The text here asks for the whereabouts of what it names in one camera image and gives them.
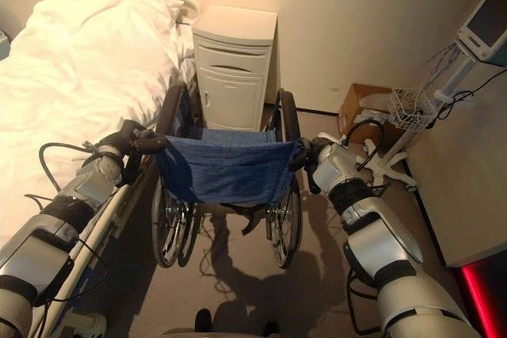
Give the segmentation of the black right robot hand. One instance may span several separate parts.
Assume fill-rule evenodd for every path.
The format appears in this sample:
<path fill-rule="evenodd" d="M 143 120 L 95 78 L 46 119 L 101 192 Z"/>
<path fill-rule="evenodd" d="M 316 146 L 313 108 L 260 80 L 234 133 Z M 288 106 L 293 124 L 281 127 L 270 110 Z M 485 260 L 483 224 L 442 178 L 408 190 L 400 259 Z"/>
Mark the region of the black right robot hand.
<path fill-rule="evenodd" d="M 310 192 L 328 195 L 337 185 L 360 177 L 356 155 L 342 146 L 342 140 L 320 132 L 312 140 L 301 138 L 305 149 L 304 170 Z"/>

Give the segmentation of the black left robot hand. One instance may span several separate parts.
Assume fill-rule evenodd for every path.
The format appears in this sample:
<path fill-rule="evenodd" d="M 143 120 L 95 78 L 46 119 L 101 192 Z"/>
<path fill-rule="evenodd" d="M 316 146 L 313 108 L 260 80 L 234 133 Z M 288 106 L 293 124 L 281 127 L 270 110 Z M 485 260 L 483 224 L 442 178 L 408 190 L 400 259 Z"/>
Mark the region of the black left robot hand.
<path fill-rule="evenodd" d="M 166 138 L 134 120 L 125 120 L 119 131 L 99 141 L 97 147 L 112 147 L 120 156 L 155 154 L 166 148 Z"/>

